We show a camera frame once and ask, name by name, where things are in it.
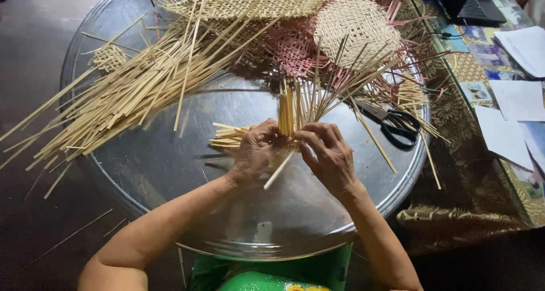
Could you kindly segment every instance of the woman's left hand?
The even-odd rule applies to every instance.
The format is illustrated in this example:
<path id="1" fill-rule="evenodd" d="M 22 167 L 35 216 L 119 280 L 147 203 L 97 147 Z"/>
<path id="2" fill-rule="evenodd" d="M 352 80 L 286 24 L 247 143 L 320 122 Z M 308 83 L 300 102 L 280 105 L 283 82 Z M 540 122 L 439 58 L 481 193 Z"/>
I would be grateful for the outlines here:
<path id="1" fill-rule="evenodd" d="M 290 137 L 280 136 L 278 122 L 274 119 L 250 127 L 242 138 L 238 157 L 225 177 L 236 185 L 259 178 L 275 154 L 290 141 Z"/>

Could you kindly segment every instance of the laptop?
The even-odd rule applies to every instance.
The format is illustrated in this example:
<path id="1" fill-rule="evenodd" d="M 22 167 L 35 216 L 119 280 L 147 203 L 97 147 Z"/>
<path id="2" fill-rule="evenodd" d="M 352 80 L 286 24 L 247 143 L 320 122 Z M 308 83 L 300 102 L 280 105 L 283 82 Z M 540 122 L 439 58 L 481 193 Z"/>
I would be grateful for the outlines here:
<path id="1" fill-rule="evenodd" d="M 492 0 L 439 0 L 454 24 L 498 26 L 506 23 Z"/>

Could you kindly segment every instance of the green clothing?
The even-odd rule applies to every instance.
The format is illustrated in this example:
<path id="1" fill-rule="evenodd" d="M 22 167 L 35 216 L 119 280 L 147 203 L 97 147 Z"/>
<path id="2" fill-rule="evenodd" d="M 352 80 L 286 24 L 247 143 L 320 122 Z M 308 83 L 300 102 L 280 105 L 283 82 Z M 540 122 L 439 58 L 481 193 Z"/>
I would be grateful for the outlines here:
<path id="1" fill-rule="evenodd" d="M 190 291 L 344 291 L 352 245 L 299 260 L 232 262 L 200 256 Z"/>

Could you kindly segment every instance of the black cable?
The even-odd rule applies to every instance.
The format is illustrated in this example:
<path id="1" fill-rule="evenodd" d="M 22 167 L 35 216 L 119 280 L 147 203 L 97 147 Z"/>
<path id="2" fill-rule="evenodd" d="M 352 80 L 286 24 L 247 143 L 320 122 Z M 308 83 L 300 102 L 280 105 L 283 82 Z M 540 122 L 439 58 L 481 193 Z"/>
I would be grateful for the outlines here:
<path id="1" fill-rule="evenodd" d="M 465 27 L 466 27 L 466 30 L 465 30 L 464 33 L 461 34 L 461 35 L 453 35 L 453 34 L 451 34 L 451 33 L 439 33 L 439 32 L 432 32 L 432 33 L 427 33 L 427 34 L 430 34 L 430 35 L 432 35 L 432 34 L 441 35 L 443 38 L 454 38 L 454 39 L 459 39 L 459 38 L 461 38 L 462 36 L 464 36 L 465 34 L 467 34 L 467 33 L 468 33 L 468 29 L 469 29 L 468 23 L 466 22 L 466 19 L 463 19 L 463 20 L 464 20 L 464 25 L 465 25 Z"/>

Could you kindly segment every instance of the dark floor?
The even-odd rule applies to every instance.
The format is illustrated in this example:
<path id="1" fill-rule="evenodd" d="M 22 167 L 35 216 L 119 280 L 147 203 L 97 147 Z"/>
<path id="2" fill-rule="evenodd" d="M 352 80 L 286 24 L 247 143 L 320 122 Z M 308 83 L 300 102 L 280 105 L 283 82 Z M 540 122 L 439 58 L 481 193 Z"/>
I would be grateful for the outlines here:
<path id="1" fill-rule="evenodd" d="M 58 91 L 64 54 L 78 25 L 99 0 L 8 0 L 0 4 L 0 134 Z M 17 142 L 44 124 L 48 111 L 25 132 L 17 132 L 0 149 Z M 75 168 L 51 196 L 54 181 L 46 175 L 28 199 L 37 173 L 24 172 L 42 143 L 0 170 L 0 290 L 74 290 L 85 262 L 102 246 L 122 215 L 116 210 L 46 254 L 33 260 L 94 218 L 115 208 L 92 188 Z M 7 156 L 0 154 L 0 162 Z M 523 232 L 477 247 L 414 259 L 426 289 L 538 290 L 545 286 L 545 231 Z M 194 255 L 184 252 L 185 273 Z M 349 290 L 361 289 L 354 257 Z M 150 290 L 183 290 L 178 253 L 174 247 L 148 270 Z"/>

